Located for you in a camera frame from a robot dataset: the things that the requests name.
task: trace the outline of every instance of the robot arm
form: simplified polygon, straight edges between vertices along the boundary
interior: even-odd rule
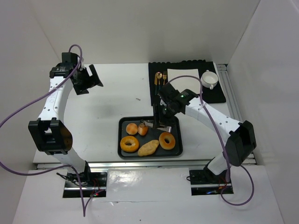
[[[241,123],[234,120],[218,110],[211,107],[206,102],[204,104],[198,99],[198,95],[190,90],[179,92],[173,88],[171,84],[165,85],[159,92],[161,105],[164,107],[161,111],[154,113],[154,127],[171,126],[172,118],[175,114],[181,112],[196,120],[202,122],[210,129],[214,130],[214,126],[204,110],[204,106],[208,109],[216,126],[220,132],[226,152],[228,154],[229,163],[233,166],[240,166],[249,154],[256,148],[256,139],[253,126],[250,122]],[[205,167],[205,170],[212,172],[218,176],[227,169],[227,163],[223,153],[212,159]]]
[[[50,72],[50,89],[56,88],[73,71],[78,63],[78,55],[62,53],[62,62]],[[64,111],[71,90],[77,95],[88,93],[88,88],[95,85],[103,86],[99,80],[94,65],[89,66],[92,75],[81,65],[75,74],[59,89],[48,96],[42,112],[35,121],[30,121],[28,128],[39,151],[58,159],[64,165],[73,166],[82,181],[88,179],[90,169],[88,163],[81,159],[72,148],[72,135],[64,126]],[[68,168],[69,175],[75,177],[73,169]]]

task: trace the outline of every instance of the white mug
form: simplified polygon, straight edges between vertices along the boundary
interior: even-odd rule
[[[217,85],[219,78],[216,73],[207,70],[202,74],[200,80],[204,87],[212,90]]]

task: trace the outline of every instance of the cable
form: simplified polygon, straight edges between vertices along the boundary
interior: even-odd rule
[[[215,129],[215,131],[216,131],[216,134],[217,134],[217,136],[218,136],[218,138],[219,138],[219,141],[220,141],[220,144],[221,144],[221,147],[222,147],[222,150],[223,150],[224,158],[225,158],[225,160],[226,160],[226,164],[227,164],[227,167],[228,167],[228,171],[226,172],[225,179],[226,179],[226,182],[229,182],[229,181],[230,181],[230,164],[229,164],[228,153],[226,152],[226,148],[225,148],[225,146],[224,146],[224,143],[223,143],[222,137],[221,137],[221,135],[220,135],[220,132],[219,132],[219,130],[218,130],[216,124],[215,124],[215,121],[213,120],[212,115],[210,114],[209,110],[208,110],[208,109],[206,108],[206,106],[204,105],[204,102],[203,102],[203,99],[202,99],[202,82],[201,82],[200,78],[198,78],[198,77],[194,77],[194,76],[189,76],[189,75],[182,75],[182,76],[177,76],[177,77],[171,79],[170,81],[168,81],[168,83],[170,83],[170,82],[172,82],[172,81],[174,81],[174,80],[176,80],[176,79],[178,79],[178,78],[183,78],[183,77],[195,78],[196,80],[198,80],[198,81],[200,82],[200,91],[199,91],[199,94],[200,94],[200,95],[199,95],[199,99],[200,99],[200,102],[201,102],[201,104],[203,105],[203,108],[204,108],[204,110],[206,111],[206,113],[207,113],[209,119],[211,120],[211,122],[212,122],[212,124],[213,124],[213,127],[214,127],[214,129]],[[234,203],[228,202],[228,201],[223,197],[223,195],[222,195],[222,194],[223,194],[223,191],[224,191],[225,189],[227,189],[227,187],[224,188],[224,189],[222,189],[222,191],[221,191],[221,193],[220,193],[222,199],[223,199],[226,203],[228,203],[228,204],[230,204],[230,205],[234,205],[234,206],[241,206],[241,205],[245,205],[245,204],[247,204],[247,203],[252,199],[253,194],[254,194],[254,183],[253,183],[252,177],[251,177],[250,173],[248,172],[248,170],[247,170],[244,166],[241,165],[241,167],[242,167],[242,168],[246,171],[246,173],[248,174],[249,179],[250,179],[250,181],[251,181],[251,185],[252,185],[252,192],[251,192],[250,197],[247,199],[247,201],[245,201],[245,202],[243,202],[243,203],[240,203],[240,204],[234,204]]]
[[[9,120],[11,119],[14,115],[16,115],[17,113],[21,112],[22,110],[24,110],[25,108],[29,107],[30,105],[33,105],[34,103],[48,97],[49,95],[51,95],[52,93],[54,93],[57,89],[59,89],[60,86],[62,86],[69,78],[71,78],[75,72],[77,71],[79,65],[81,64],[81,61],[82,61],[82,49],[79,45],[77,44],[73,44],[70,46],[69,48],[69,52],[71,51],[71,49],[73,47],[77,47],[79,48],[80,50],[80,57],[79,57],[79,61],[77,63],[77,65],[75,66],[75,68],[73,69],[73,71],[65,78],[64,81],[62,81],[56,88],[54,88],[53,90],[49,91],[48,93],[44,94],[43,96],[31,101],[30,103],[22,106],[21,108],[19,108],[18,110],[16,110],[15,112],[13,112],[12,114],[8,115],[1,123],[0,123],[0,128]],[[20,176],[35,176],[35,175],[40,175],[40,174],[45,174],[45,173],[48,173],[48,172],[51,172],[53,170],[56,170],[56,169],[61,169],[61,168],[65,168],[65,167],[70,167],[74,170],[74,172],[76,173],[76,176],[77,176],[77,179],[78,179],[78,182],[79,182],[79,188],[80,188],[80,196],[81,196],[81,202],[82,202],[82,208],[83,208],[83,216],[85,217],[85,212],[86,212],[86,207],[87,207],[87,204],[89,203],[89,201],[92,199],[92,197],[94,195],[92,195],[92,197],[90,197],[86,203],[86,205],[84,205],[84,198],[83,198],[83,191],[82,191],[82,183],[81,183],[81,180],[80,180],[80,176],[77,172],[77,170],[72,167],[71,165],[62,165],[62,166],[59,166],[59,167],[56,167],[56,168],[51,168],[51,169],[48,169],[48,170],[45,170],[45,171],[42,171],[42,172],[38,172],[38,173],[33,173],[33,174],[25,174],[25,173],[20,173],[20,172],[17,172],[17,171],[14,171],[10,168],[8,168],[7,166],[5,166],[1,161],[0,161],[0,166],[5,169],[6,171],[12,173],[12,174],[16,174],[16,175],[20,175]]]

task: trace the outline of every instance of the gold fork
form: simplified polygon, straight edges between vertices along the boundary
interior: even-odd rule
[[[167,71],[163,72],[162,78],[164,79],[163,85],[165,85],[165,80],[167,79]]]

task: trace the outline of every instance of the donut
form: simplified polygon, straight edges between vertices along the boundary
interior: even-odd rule
[[[137,132],[138,132],[137,124],[134,124],[134,123],[128,124],[126,127],[126,132],[130,135],[137,134]]]
[[[146,132],[148,132],[149,127],[146,127],[144,123],[140,123],[140,125],[138,126],[138,133],[141,136],[144,136],[146,134]]]
[[[126,136],[121,139],[121,149],[125,152],[132,153],[139,148],[139,141],[133,136]]]
[[[176,145],[176,140],[174,139],[174,136],[172,134],[163,132],[162,134],[160,134],[159,143],[163,149],[171,150]]]

